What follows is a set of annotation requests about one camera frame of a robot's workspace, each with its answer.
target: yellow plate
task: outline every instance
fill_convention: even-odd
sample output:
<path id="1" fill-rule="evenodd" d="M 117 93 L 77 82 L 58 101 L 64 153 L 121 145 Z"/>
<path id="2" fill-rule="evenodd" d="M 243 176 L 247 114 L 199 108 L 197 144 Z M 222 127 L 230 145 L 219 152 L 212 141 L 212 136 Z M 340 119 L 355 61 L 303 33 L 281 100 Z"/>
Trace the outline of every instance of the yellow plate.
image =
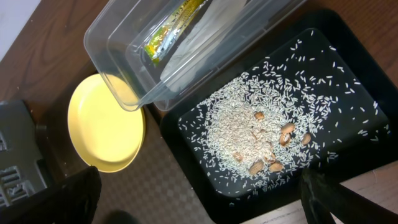
<path id="1" fill-rule="evenodd" d="M 113 78 L 112 82 L 126 85 Z M 122 109 L 96 74 L 83 80 L 73 93 L 68 128 L 73 146 L 89 166 L 117 172 L 133 161 L 144 141 L 144 111 Z"/>

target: plastic box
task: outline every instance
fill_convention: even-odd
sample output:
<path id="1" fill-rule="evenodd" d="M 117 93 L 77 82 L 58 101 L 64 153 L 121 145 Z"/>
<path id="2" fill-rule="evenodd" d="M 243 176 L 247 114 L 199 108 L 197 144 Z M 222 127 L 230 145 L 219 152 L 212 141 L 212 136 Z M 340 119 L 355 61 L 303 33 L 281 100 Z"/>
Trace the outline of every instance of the plastic box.
<path id="1" fill-rule="evenodd" d="M 125 110 L 133 111 L 153 102 L 162 111 L 171 109 L 305 0 L 246 1 L 233 20 L 207 37 L 188 58 L 173 67 L 166 79 L 160 79 L 162 70 L 147 58 L 144 46 L 184 2 L 110 0 L 87 30 L 85 48 Z"/>

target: black tray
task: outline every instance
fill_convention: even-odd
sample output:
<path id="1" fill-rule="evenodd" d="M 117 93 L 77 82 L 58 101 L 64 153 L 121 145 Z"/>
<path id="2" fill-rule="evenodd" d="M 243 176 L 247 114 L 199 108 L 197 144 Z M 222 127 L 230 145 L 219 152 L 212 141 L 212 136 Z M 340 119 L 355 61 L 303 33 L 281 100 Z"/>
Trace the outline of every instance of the black tray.
<path id="1" fill-rule="evenodd" d="M 178 128 L 178 119 L 214 91 L 242 72 L 249 70 L 263 60 L 266 55 L 274 52 L 306 29 L 318 29 L 331 45 L 337 48 L 338 54 L 345 64 L 356 75 L 371 97 L 379 103 L 380 109 L 389 120 L 392 133 L 395 133 L 394 128 L 397 124 L 398 114 L 398 106 L 393 100 L 397 96 L 395 86 L 336 13 L 322 10 L 307 14 L 274 40 L 260 40 L 260 44 L 252 52 L 207 82 L 194 95 L 179 103 L 162 120 L 160 128 L 166 143 L 209 216 L 217 223 L 240 223 L 299 199 L 297 188 L 299 178 L 293 178 L 289 183 L 259 194 L 252 200 L 233 201 L 233 198 L 215 191 L 215 183 L 211 183 L 208 179 L 205 170 L 199 165 L 191 150 L 192 146 L 184 140 L 185 137 Z M 350 148 L 348 145 L 342 146 L 339 149 L 339 155 L 337 161 L 329 166 L 322 166 L 320 169 L 321 172 L 334 177 L 337 181 L 344 181 L 398 159 L 398 151 L 393 138 L 383 139 L 379 144 L 369 144 L 369 141 L 363 141 L 356 142 L 355 146 L 350 145 Z M 233 207 L 229 206 L 232 201 L 234 202 Z"/>

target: round plate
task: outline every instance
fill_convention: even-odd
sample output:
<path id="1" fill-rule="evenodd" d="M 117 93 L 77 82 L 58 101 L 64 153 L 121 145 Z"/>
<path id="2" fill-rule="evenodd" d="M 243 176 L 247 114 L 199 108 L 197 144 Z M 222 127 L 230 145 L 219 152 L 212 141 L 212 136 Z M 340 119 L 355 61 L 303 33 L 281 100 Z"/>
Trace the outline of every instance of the round plate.
<path id="1" fill-rule="evenodd" d="M 116 77 L 112 82 L 126 85 Z M 89 166 L 117 172 L 133 161 L 144 141 L 144 111 L 122 109 L 96 74 L 83 80 L 73 93 L 68 128 L 73 146 Z"/>

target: wooden table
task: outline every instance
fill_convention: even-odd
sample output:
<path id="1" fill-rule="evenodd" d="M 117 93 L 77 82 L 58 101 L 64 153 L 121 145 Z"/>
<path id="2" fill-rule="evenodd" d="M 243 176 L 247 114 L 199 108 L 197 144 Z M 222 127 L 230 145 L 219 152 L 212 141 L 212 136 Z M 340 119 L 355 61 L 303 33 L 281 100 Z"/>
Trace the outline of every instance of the wooden table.
<path id="1" fill-rule="evenodd" d="M 32 117 L 38 121 L 50 105 L 57 103 L 55 100 L 62 93 L 72 90 L 82 79 L 94 73 L 95 67 L 83 46 L 83 36 L 107 2 L 108 0 L 42 0 L 0 62 L 0 101 L 25 100 Z M 345 20 L 397 86 L 397 0 L 308 0 L 278 29 L 283 29 L 305 12 L 324 7 L 336 11 Z M 383 190 L 385 194 L 372 191 L 372 185 L 369 184 L 367 187 L 370 186 L 370 190 L 363 194 L 377 203 L 388 202 L 387 207 L 396 212 L 398 194 L 396 187 L 391 185 L 391 180 L 397 180 L 397 163 L 378 169 L 374 175 L 364 174 L 349 180 L 348 185 L 361 193 L 364 183 L 374 182 L 378 172 L 382 179 L 378 180 L 380 187 L 376 190 Z M 297 208 L 300 209 L 297 203 L 287 205 L 276 211 L 279 213 L 265 214 L 262 219 L 254 222 L 283 223 L 303 219 L 302 211 L 295 212 Z"/>

